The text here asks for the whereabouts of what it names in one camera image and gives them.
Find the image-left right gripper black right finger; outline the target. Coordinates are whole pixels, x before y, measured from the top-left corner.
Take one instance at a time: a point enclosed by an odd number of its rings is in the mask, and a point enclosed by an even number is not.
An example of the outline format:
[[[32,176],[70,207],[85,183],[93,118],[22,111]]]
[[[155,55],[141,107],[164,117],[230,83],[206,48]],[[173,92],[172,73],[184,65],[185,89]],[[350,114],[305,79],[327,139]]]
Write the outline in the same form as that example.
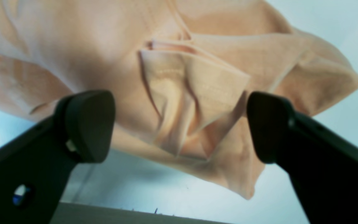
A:
[[[247,117],[257,157],[284,169],[311,224],[358,224],[358,148],[289,100],[253,92]]]

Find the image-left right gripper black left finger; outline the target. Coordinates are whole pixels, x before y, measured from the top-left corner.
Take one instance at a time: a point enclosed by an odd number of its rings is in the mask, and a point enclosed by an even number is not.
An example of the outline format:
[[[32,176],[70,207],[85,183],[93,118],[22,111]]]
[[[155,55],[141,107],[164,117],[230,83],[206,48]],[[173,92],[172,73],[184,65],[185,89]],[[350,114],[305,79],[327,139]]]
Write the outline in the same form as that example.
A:
[[[48,224],[75,166],[107,158],[114,122],[112,93],[86,91],[2,146],[0,224]]]

